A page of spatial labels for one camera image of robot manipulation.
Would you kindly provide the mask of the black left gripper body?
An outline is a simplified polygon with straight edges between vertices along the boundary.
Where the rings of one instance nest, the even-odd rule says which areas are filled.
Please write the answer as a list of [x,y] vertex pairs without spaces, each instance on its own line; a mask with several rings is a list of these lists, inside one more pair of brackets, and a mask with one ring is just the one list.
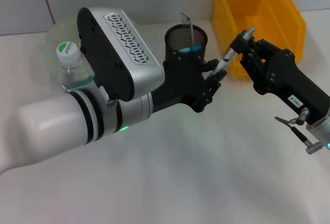
[[185,104],[196,113],[204,110],[211,100],[206,97],[203,61],[198,55],[184,56],[175,52],[166,55],[164,83],[151,92],[153,113],[176,104]]

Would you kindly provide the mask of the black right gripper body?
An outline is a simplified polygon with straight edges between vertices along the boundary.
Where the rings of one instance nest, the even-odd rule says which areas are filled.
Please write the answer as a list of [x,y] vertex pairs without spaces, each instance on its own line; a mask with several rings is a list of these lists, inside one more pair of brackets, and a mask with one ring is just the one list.
[[265,60],[260,78],[254,81],[260,95],[276,95],[296,114],[308,108],[306,122],[310,125],[326,116],[329,96],[297,67],[289,50],[261,50],[258,55]]

